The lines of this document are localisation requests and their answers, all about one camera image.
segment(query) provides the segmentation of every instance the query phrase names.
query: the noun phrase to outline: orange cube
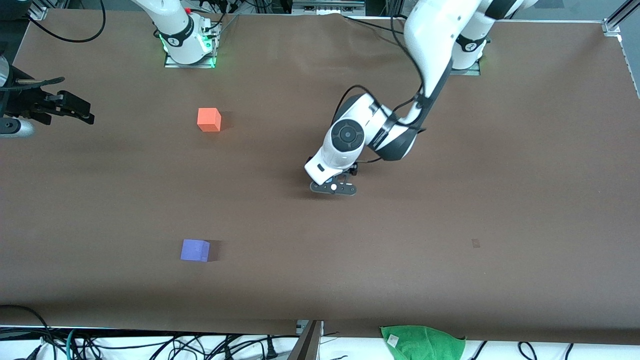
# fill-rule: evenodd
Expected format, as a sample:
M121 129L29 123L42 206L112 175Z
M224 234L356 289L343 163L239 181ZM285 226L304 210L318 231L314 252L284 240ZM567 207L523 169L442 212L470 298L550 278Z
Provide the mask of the orange cube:
M199 108L198 109L198 126L205 133L220 131L220 123L222 116L216 108Z

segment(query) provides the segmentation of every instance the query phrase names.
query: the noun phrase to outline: green towel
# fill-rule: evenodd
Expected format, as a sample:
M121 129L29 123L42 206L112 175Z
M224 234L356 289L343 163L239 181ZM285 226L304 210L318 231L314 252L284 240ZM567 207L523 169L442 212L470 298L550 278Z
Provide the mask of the green towel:
M381 327L395 360L460 360L465 340L426 326Z

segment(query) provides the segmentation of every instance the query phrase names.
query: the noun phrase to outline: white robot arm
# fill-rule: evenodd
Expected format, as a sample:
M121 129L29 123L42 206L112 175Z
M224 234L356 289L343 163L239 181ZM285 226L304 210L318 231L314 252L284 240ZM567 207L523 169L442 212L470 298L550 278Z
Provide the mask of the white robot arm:
M164 49L181 64L198 62L213 46L211 20L185 10L180 0L131 0L150 17L160 32Z
M503 19L535 1L420 0L404 26L406 50L422 80L407 116L398 117L368 91L347 99L334 116L323 146L305 164L313 179L311 190L354 195L356 188L348 183L348 175L357 172L356 161L365 146L382 160L405 157L452 67L470 67L482 55L486 35L495 22L487 13ZM475 46L469 46L467 40Z

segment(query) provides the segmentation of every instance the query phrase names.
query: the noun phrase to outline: blue cube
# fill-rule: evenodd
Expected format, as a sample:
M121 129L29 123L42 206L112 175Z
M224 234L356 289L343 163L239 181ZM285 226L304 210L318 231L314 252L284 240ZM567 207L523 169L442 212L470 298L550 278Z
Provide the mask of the blue cube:
M209 242L205 240L184 239L180 260L202 261L209 260Z

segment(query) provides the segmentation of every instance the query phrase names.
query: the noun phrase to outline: white sticker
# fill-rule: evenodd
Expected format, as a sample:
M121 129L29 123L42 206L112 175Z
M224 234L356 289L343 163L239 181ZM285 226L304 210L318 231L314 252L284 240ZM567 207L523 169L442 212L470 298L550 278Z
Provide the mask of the white sticker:
M387 340L387 343L389 345L391 345L392 348L396 348L396 345L398 345L398 340L399 338L396 335L389 335L389 340Z

